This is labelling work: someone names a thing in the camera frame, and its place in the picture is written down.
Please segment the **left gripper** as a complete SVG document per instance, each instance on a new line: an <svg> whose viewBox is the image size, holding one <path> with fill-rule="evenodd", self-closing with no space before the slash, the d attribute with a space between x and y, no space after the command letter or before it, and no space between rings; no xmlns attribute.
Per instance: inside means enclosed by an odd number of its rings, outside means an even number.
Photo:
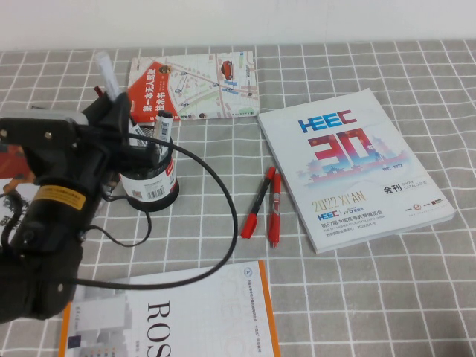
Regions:
<svg viewBox="0 0 476 357"><path fill-rule="evenodd" d="M111 102L107 94L99 96L82 113L89 126L100 122L112 108L115 130L128 130L131 102L120 94ZM28 144L24 146L35 184L58 185L97 196L114 173L150 170L158 166L154 143L145 147L129 144L129 135L106 129L78 126L74 140L67 144Z"/></svg>

